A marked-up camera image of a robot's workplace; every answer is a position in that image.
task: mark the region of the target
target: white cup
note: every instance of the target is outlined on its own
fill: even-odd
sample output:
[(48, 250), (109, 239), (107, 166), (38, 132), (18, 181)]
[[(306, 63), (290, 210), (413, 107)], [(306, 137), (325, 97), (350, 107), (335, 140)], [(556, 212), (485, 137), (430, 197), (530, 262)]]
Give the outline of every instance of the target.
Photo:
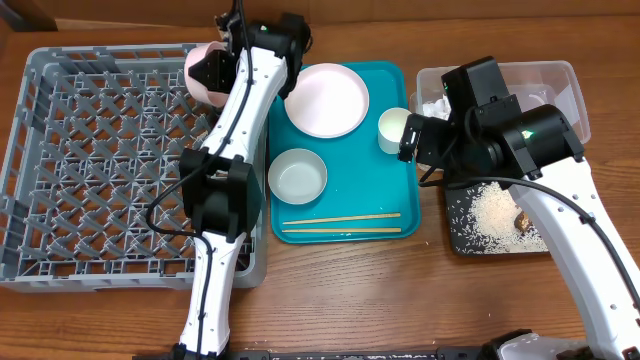
[(400, 151), (400, 140), (407, 123), (407, 116), (411, 111), (403, 108), (391, 108), (378, 120), (378, 145), (387, 154), (397, 154)]

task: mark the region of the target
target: dish rack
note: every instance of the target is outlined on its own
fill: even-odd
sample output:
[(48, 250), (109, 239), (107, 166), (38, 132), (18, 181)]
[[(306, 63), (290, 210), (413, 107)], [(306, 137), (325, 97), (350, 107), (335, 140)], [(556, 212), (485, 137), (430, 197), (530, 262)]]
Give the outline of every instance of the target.
[[(23, 75), (0, 179), (0, 286), (21, 292), (112, 287), (188, 289), (192, 239), (160, 235), (146, 206), (179, 180), (185, 147), (217, 119), (187, 92), (183, 66), (198, 44), (41, 48)], [(266, 132), (254, 168), (262, 179)], [(155, 209), (184, 229), (182, 199)], [(263, 216), (243, 245), (234, 286), (266, 275)]]

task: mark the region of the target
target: chopstick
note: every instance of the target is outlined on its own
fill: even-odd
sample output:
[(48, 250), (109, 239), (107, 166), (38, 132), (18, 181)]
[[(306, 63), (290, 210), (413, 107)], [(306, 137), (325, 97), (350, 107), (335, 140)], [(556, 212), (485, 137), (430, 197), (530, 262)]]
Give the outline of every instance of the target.
[(377, 214), (377, 215), (357, 215), (357, 216), (341, 216), (335, 218), (310, 219), (285, 221), (282, 225), (301, 225), (301, 224), (319, 224), (325, 222), (352, 221), (352, 220), (370, 220), (370, 219), (386, 219), (400, 217), (400, 213)]
[(396, 233), (402, 232), (401, 228), (361, 228), (361, 229), (286, 229), (282, 232), (297, 233)]

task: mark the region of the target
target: clear plastic bin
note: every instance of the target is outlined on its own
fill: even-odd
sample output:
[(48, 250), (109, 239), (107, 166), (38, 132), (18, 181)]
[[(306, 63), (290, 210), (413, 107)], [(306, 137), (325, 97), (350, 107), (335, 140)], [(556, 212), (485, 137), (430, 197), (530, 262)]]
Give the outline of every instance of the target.
[[(573, 67), (566, 61), (501, 63), (500, 71), (509, 93), (518, 97), (522, 111), (543, 104), (560, 109), (585, 144), (591, 138), (587, 109)], [(435, 102), (444, 95), (441, 76), (457, 66), (422, 69), (418, 73), (416, 112), (423, 114), (421, 104)]]

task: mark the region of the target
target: teal tray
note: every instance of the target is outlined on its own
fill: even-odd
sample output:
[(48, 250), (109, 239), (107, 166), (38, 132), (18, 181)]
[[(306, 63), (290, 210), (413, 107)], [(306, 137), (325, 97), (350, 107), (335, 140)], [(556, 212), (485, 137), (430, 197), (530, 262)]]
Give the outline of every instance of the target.
[[(398, 161), (378, 146), (378, 119), (392, 107), (407, 108), (402, 71), (386, 61), (342, 64), (355, 71), (369, 90), (369, 111), (354, 131), (334, 139), (319, 139), (298, 130), (289, 120), (284, 101), (269, 110), (269, 163), (289, 149), (308, 149), (327, 165), (327, 186), (309, 204), (290, 205), (271, 194), (271, 226), (282, 241), (317, 244), (338, 241), (397, 239), (420, 225), (420, 197), (415, 163)], [(312, 225), (282, 225), (285, 221), (336, 216), (401, 213), (400, 218)], [(284, 233), (302, 228), (399, 227), (401, 233)]]

